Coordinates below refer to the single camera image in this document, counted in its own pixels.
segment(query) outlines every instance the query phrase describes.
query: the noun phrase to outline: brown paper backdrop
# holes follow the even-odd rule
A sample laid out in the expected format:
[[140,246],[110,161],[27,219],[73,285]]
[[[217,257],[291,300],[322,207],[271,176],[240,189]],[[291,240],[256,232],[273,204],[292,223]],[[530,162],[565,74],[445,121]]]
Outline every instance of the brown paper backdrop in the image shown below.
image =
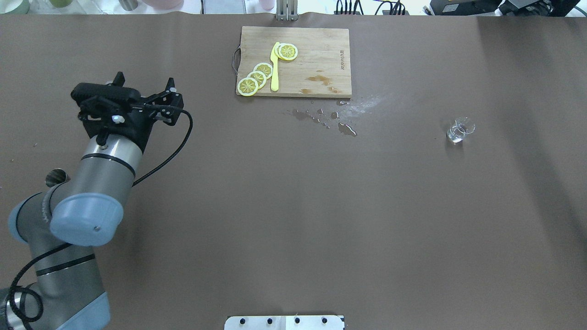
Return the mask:
[[[236,96],[243,25],[350,29],[350,104]],[[50,169],[75,175],[77,83],[122,70],[147,95],[172,76],[194,115],[96,249],[107,329],[587,328],[586,19],[3,15],[0,45],[2,219]],[[459,116],[477,130],[455,147]],[[139,172],[186,128],[158,125]],[[6,287],[30,256],[5,226],[0,247]]]

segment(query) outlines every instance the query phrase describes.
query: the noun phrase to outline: yellow knife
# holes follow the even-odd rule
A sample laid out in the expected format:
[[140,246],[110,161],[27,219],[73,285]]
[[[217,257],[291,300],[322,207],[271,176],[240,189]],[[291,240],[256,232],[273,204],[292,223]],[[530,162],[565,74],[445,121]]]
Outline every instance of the yellow knife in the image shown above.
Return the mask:
[[271,48],[271,56],[269,57],[271,62],[273,63],[273,75],[271,76],[271,90],[274,92],[277,92],[277,90],[279,89],[279,76],[277,74],[277,61],[279,61],[279,58],[275,53],[275,48],[277,46],[279,46],[279,41],[273,45],[273,48]]

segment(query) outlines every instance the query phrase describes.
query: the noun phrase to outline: metal cylinder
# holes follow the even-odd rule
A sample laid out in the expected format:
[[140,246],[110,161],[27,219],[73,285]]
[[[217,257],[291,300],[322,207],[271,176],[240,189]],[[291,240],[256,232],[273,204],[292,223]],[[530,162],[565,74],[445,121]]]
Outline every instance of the metal cylinder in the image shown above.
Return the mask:
[[127,12],[133,11],[137,9],[139,6],[139,2],[137,0],[118,0],[120,2],[120,6]]
[[[8,288],[0,290],[0,302],[2,302],[2,305],[0,305],[0,330],[26,330],[22,320],[19,319],[18,316],[12,312],[12,308],[10,308],[8,292]],[[16,303],[16,306],[20,306],[20,292],[17,292],[14,295],[14,302]]]
[[129,139],[111,135],[100,146],[90,141],[73,180],[53,195],[49,228],[60,240],[100,246],[114,236],[143,153]]

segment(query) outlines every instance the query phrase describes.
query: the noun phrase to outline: blue joint cap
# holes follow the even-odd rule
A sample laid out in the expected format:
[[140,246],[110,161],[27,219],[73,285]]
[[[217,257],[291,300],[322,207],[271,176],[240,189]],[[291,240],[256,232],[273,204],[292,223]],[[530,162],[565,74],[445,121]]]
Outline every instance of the blue joint cap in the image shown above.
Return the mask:
[[75,194],[57,204],[49,229],[62,241],[97,247],[112,239],[123,213],[120,202],[111,196]]
[[20,233],[18,233],[18,228],[16,227],[16,222],[18,220],[18,213],[21,211],[22,206],[28,201],[30,200],[32,197],[36,196],[38,194],[35,194],[33,196],[30,196],[29,198],[27,198],[24,201],[21,201],[15,208],[12,209],[12,211],[10,212],[10,215],[8,216],[8,230],[10,231],[10,234],[16,238],[17,241],[23,242],[25,244],[28,244],[20,235]]
[[106,292],[82,308],[57,330],[101,330],[110,322],[110,305]]

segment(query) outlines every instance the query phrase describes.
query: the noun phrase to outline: clear glass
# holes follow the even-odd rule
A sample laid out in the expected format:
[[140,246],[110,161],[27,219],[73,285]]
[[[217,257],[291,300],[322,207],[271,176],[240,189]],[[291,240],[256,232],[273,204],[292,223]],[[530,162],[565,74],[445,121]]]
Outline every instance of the clear glass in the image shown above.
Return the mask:
[[468,117],[460,117],[454,120],[454,124],[446,132],[446,136],[453,143],[458,143],[474,131],[475,123]]

